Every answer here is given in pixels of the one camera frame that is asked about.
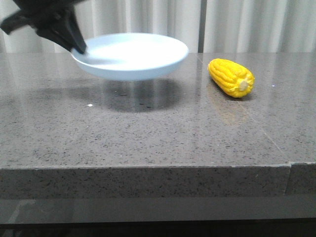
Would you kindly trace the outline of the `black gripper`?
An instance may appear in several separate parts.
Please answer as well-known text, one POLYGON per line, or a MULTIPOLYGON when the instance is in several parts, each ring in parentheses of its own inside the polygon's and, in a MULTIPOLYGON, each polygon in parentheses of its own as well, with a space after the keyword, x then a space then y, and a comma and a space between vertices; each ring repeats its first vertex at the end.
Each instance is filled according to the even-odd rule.
POLYGON ((39 37, 50 40, 67 51, 74 48, 80 54, 85 54, 86 43, 74 10, 74 5, 78 2, 78 0, 15 0, 14 3, 19 10, 2 20, 0 28, 9 35, 29 25, 37 29, 36 34, 39 37), (64 17, 66 32, 48 27, 64 17))

